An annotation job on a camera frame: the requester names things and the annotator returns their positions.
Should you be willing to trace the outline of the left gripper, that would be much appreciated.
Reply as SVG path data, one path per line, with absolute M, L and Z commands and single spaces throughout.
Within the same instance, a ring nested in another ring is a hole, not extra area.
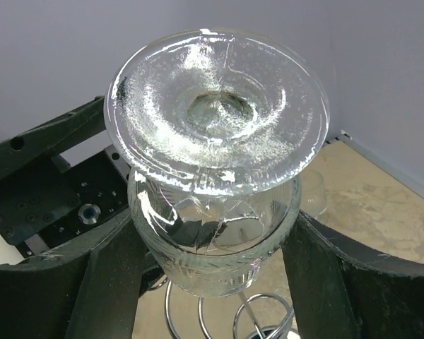
M 95 97 L 0 142 L 0 235 L 24 259 L 85 234 L 127 207 L 130 167 L 113 146 L 73 167 L 54 157 L 105 130 L 104 103 L 103 96 Z M 31 164 L 39 157 L 54 158 Z

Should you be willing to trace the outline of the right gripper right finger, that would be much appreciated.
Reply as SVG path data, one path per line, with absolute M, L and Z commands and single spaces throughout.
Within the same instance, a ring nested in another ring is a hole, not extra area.
M 301 338 L 424 338 L 424 264 L 299 212 L 282 246 Z

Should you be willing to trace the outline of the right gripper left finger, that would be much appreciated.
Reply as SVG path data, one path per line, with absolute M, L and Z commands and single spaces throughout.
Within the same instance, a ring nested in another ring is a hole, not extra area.
M 43 254 L 0 265 L 0 338 L 130 338 L 145 251 L 124 210 Z

